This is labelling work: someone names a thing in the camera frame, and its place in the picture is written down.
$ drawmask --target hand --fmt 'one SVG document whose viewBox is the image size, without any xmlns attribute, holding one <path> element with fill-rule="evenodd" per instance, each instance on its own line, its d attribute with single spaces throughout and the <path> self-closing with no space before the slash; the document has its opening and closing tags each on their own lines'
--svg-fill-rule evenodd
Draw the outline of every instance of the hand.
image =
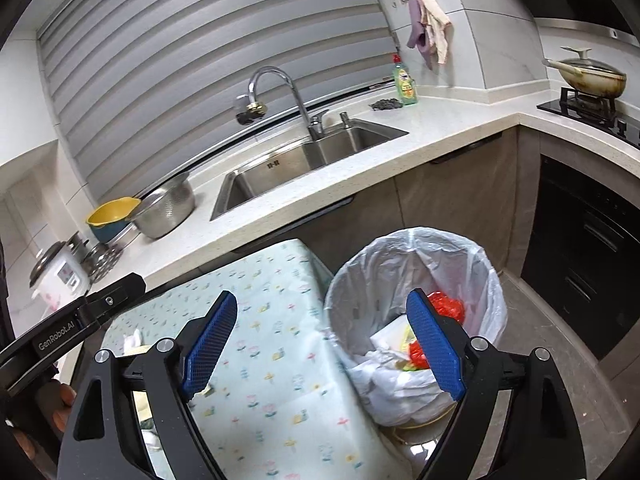
<svg viewBox="0 0 640 480">
<path fill-rule="evenodd" d="M 76 393 L 68 384 L 60 384 L 60 399 L 62 399 L 65 407 L 53 413 L 53 423 L 60 431 L 64 432 L 66 430 L 66 422 L 71 414 L 71 406 L 74 400 L 76 400 Z M 14 436 L 27 456 L 33 460 L 36 456 L 36 449 L 33 442 L 20 430 L 14 430 Z"/>
</svg>

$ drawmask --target green dish soap bottle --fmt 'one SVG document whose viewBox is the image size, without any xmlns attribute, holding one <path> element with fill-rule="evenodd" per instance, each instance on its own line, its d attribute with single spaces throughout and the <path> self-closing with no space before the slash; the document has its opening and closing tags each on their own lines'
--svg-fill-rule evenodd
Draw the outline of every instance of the green dish soap bottle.
<svg viewBox="0 0 640 480">
<path fill-rule="evenodd" d="M 403 105 L 413 105 L 418 102 L 418 92 L 415 91 L 414 80 L 407 72 L 402 59 L 398 54 L 394 54 L 394 80 L 396 82 L 396 88 L 398 89 L 398 95 L 400 96 L 400 102 Z"/>
</svg>

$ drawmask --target metal colander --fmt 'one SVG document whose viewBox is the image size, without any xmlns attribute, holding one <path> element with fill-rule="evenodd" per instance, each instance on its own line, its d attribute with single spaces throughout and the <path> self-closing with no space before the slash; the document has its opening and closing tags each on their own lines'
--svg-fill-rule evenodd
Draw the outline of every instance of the metal colander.
<svg viewBox="0 0 640 480">
<path fill-rule="evenodd" d="M 189 172 L 174 176 L 151 192 L 129 215 L 142 234 L 161 238 L 184 222 L 196 207 Z"/>
</svg>

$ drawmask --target gas stove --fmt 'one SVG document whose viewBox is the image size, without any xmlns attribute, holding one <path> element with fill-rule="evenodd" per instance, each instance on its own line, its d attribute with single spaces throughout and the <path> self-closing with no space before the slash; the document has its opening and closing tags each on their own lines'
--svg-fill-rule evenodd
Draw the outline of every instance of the gas stove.
<svg viewBox="0 0 640 480">
<path fill-rule="evenodd" d="M 538 105 L 538 108 L 588 124 L 640 148 L 640 121 L 617 111 L 614 99 L 562 88 L 559 99 Z"/>
</svg>

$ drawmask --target floral tablecloth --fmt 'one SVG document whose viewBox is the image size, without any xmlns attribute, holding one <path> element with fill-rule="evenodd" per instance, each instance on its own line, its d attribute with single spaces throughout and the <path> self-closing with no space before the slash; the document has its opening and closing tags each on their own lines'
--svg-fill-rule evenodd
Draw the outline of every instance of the floral tablecloth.
<svg viewBox="0 0 640 480">
<path fill-rule="evenodd" d="M 332 276 L 299 240 L 247 256 L 117 318 L 103 347 L 124 353 L 175 337 L 222 290 L 238 300 L 238 322 L 191 413 L 229 480 L 410 480 L 408 463 L 359 405 L 342 365 L 318 329 Z M 172 480 L 162 451 L 156 474 Z"/>
</svg>

